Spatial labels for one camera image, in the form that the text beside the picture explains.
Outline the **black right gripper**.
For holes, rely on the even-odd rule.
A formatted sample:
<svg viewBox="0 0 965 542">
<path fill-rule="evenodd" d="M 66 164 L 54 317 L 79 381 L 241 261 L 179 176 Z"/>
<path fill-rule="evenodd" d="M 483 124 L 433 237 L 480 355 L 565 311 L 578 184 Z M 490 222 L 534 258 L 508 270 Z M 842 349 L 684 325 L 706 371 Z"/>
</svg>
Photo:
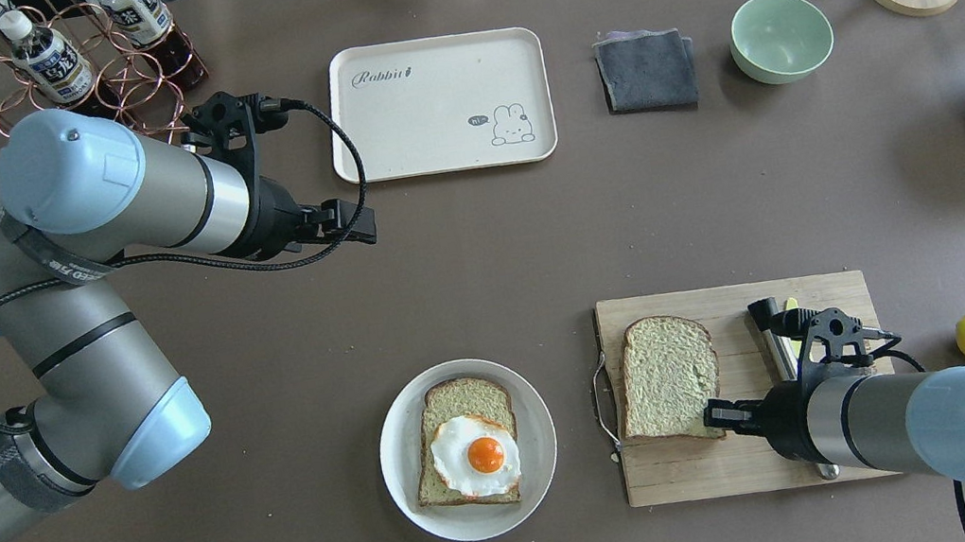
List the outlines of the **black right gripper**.
<svg viewBox="0 0 965 542">
<path fill-rule="evenodd" d="M 808 429 L 802 385 L 773 387 L 761 400 L 729 402 L 712 398 L 702 413 L 707 428 L 764 437 L 773 450 L 789 461 L 816 463 L 818 448 Z"/>
</svg>

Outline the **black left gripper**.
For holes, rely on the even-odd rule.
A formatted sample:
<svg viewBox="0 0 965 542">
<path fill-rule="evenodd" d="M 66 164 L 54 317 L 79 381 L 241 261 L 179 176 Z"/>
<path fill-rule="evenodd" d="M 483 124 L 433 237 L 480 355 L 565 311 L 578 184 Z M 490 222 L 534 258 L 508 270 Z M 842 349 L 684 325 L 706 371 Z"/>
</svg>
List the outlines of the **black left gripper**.
<svg viewBox="0 0 965 542">
<path fill-rule="evenodd" d="M 275 257 L 289 246 L 329 241 L 377 243 L 375 212 L 350 201 L 324 201 L 318 206 L 294 202 L 287 188 L 258 175 L 249 198 L 248 228 L 253 260 Z"/>
</svg>

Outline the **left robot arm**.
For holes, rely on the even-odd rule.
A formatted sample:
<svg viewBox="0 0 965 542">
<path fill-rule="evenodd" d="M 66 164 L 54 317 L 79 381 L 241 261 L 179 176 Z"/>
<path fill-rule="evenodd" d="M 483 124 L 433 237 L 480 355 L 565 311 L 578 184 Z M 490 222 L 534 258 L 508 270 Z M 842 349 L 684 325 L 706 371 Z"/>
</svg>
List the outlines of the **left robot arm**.
<svg viewBox="0 0 965 542">
<path fill-rule="evenodd" d="M 0 152 L 0 542 L 112 478 L 156 480 L 210 416 L 108 282 L 153 262 L 276 271 L 283 250 L 375 242 L 363 199 L 301 205 L 259 173 L 257 136 L 300 99 L 218 93 L 184 148 L 118 121 L 48 110 Z"/>
</svg>

